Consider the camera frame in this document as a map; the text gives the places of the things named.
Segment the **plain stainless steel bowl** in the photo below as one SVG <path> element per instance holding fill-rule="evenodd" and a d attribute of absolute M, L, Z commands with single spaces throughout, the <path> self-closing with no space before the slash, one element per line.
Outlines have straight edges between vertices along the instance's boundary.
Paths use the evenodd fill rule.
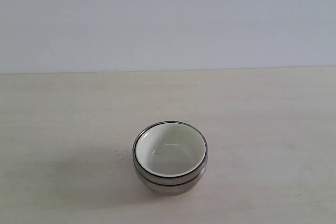
<path fill-rule="evenodd" d="M 203 175 L 205 174 L 206 166 L 201 170 L 201 172 L 193 179 L 178 185 L 161 185 L 151 182 L 150 180 L 144 178 L 139 171 L 136 169 L 135 173 L 140 179 L 140 181 L 151 191 L 156 194 L 163 195 L 163 196 L 178 196 L 184 194 L 191 189 L 193 189 L 196 184 L 201 180 Z"/>

